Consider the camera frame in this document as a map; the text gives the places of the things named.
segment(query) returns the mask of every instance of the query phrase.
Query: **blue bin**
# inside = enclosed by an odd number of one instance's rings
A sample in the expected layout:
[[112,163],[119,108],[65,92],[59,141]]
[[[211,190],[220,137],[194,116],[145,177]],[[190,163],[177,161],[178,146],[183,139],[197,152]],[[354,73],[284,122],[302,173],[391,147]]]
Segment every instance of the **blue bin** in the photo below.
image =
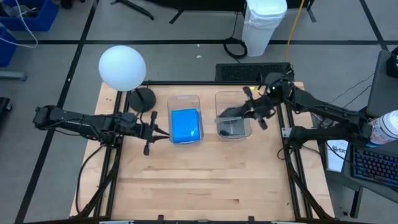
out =
[[[15,0],[3,0],[8,6],[16,6]],[[51,0],[18,0],[19,5],[35,6],[40,9],[36,18],[24,18],[26,25],[31,31],[49,31],[58,9]],[[0,22],[9,30],[25,31],[26,28],[20,17],[0,17]]]
[[[5,27],[0,27],[0,37],[12,43],[17,43],[17,40],[7,32]],[[0,67],[6,67],[10,64],[16,48],[16,45],[0,40]]]

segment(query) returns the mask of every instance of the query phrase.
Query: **blue sponge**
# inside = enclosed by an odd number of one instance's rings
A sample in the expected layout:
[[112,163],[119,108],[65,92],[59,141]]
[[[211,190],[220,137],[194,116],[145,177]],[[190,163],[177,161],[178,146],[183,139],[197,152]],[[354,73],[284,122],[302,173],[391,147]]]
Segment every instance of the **blue sponge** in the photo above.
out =
[[173,142],[200,140],[199,113],[196,109],[172,111]]

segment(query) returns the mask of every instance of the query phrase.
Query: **blue block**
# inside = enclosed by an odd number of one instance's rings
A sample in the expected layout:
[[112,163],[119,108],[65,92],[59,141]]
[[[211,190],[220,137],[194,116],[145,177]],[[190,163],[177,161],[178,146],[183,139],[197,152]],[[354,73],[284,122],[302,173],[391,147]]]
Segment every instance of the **blue block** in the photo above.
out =
[[[3,0],[4,4],[8,6],[16,6],[15,0]],[[35,6],[40,9],[39,15],[36,18],[24,18],[26,25],[30,31],[49,31],[58,9],[51,0],[18,0],[19,5],[26,5],[28,7]],[[0,23],[9,30],[25,31],[26,28],[18,17],[0,17]]]
[[196,109],[172,111],[173,142],[200,140],[199,113]]
[[[4,27],[0,27],[0,37],[12,43],[17,43],[17,40]],[[6,67],[10,64],[16,48],[16,45],[0,40],[0,67]]]

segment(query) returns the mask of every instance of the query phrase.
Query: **white bottle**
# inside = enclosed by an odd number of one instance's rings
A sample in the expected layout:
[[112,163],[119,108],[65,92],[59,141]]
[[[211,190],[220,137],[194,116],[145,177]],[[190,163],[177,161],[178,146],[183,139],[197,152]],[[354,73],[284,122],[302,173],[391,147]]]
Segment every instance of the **white bottle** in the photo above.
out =
[[398,139],[398,110],[385,114],[369,124],[373,128],[367,147],[377,147]]

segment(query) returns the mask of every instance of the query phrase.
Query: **white trash can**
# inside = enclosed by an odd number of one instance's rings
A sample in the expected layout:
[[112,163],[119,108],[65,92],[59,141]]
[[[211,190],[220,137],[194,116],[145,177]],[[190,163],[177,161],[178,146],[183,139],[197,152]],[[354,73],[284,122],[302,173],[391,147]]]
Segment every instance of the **white trash can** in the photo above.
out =
[[246,0],[242,40],[248,47],[248,56],[261,56],[276,27],[285,17],[286,0]]

